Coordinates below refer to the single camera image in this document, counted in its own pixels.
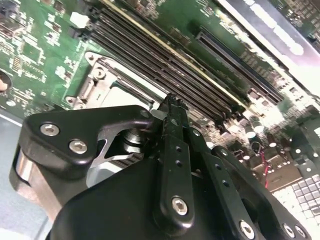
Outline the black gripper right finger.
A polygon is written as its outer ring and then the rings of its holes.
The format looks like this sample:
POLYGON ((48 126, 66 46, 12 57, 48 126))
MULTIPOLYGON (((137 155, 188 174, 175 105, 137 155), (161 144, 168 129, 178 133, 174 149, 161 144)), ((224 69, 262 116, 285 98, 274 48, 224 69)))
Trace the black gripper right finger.
POLYGON ((209 150, 189 125, 188 108, 177 101, 204 182, 217 198, 226 240, 310 240, 303 225, 225 147, 209 150))

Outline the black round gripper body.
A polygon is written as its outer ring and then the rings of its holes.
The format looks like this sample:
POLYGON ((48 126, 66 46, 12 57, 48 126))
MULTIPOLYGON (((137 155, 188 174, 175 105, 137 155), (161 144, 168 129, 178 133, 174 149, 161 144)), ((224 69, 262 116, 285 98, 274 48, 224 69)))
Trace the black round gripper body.
POLYGON ((59 124, 45 134, 41 124, 21 128, 12 172, 18 163, 32 163, 30 175, 48 186, 48 193, 17 175, 53 218, 49 240, 221 240, 231 230, 217 191, 209 178, 192 175, 192 165, 207 160, 204 171, 224 173, 234 156, 226 148, 208 149, 189 127, 187 137, 174 139, 168 157, 143 159, 88 187, 85 180, 99 140, 111 144, 123 131, 152 130, 151 124, 59 124))

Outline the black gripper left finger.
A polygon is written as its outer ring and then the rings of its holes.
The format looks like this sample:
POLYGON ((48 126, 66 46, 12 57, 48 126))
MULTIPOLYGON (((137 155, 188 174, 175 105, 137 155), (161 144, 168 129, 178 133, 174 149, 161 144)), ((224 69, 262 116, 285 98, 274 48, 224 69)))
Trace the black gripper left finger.
POLYGON ((84 179, 100 153, 117 152, 127 130, 147 134, 144 159, 78 193, 55 227, 191 227, 195 220, 190 150, 178 100, 168 95, 163 120, 139 105, 50 111, 28 117, 22 152, 57 180, 84 179), (98 151, 98 143, 105 141, 98 151))

